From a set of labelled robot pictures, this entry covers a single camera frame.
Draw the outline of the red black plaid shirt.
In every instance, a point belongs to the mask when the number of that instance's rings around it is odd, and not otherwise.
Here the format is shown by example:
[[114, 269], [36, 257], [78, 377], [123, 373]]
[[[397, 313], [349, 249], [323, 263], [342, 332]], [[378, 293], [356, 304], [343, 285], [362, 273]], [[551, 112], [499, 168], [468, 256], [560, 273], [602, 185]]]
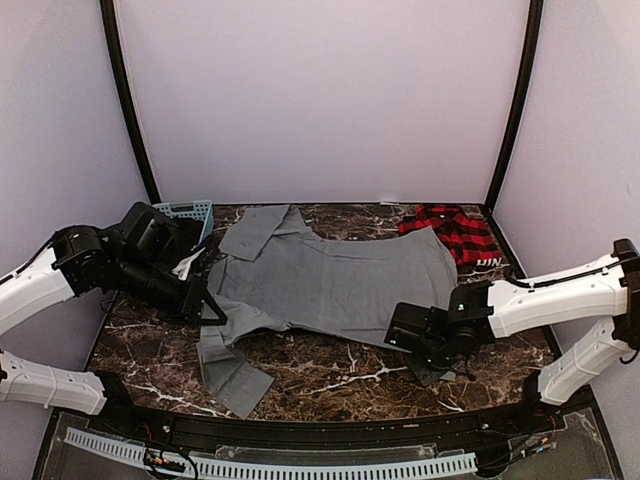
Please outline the red black plaid shirt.
[[398, 225], [398, 233], [405, 235], [431, 228], [460, 267], [494, 268], [503, 263], [499, 245], [488, 223], [469, 217], [461, 207], [419, 205], [413, 215]]

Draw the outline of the grey long sleeve shirt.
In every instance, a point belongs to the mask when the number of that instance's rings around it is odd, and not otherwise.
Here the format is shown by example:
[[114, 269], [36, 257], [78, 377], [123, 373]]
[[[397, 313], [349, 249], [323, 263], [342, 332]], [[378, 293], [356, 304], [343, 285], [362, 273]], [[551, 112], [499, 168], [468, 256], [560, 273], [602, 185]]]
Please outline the grey long sleeve shirt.
[[227, 315], [200, 330], [209, 393], [245, 419], [271, 386], [236, 342], [259, 329], [304, 329], [380, 346], [400, 302], [445, 308], [456, 263], [430, 228], [384, 240], [320, 237], [290, 205], [248, 208], [224, 235], [208, 288]]

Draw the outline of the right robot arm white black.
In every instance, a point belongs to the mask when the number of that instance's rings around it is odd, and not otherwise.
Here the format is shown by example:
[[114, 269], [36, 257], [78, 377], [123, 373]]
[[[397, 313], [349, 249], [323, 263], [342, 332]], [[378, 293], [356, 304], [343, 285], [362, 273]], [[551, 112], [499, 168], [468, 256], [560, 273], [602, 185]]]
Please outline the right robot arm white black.
[[598, 321], [587, 334], [526, 379], [510, 424], [530, 434], [547, 420], [549, 405], [564, 404], [623, 355], [639, 352], [639, 252], [631, 240], [619, 239], [612, 253], [546, 277], [461, 284], [446, 308], [401, 302], [385, 341], [416, 355], [422, 368], [446, 371], [497, 339], [591, 317]]

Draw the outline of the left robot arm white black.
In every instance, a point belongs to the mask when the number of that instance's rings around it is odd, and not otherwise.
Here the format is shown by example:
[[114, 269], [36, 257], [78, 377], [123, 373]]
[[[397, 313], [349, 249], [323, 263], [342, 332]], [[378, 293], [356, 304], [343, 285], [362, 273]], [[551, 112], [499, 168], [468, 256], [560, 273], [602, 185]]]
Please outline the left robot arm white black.
[[[161, 310], [170, 322], [223, 325], [227, 316], [207, 281], [180, 257], [172, 233], [128, 233], [113, 226], [73, 226], [56, 232], [23, 265], [1, 280], [1, 330], [94, 289], [122, 291]], [[140, 412], [111, 372], [79, 372], [1, 352], [4, 401], [101, 415], [120, 436], [141, 427]]]

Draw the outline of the light blue plastic basket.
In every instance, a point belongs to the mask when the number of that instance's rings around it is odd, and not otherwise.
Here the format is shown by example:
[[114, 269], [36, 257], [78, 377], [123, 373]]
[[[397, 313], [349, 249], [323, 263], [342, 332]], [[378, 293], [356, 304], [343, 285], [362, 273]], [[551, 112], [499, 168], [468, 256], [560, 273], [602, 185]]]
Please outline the light blue plastic basket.
[[191, 240], [193, 245], [199, 245], [213, 233], [214, 214], [210, 200], [156, 203], [153, 207], [178, 224], [183, 242]]

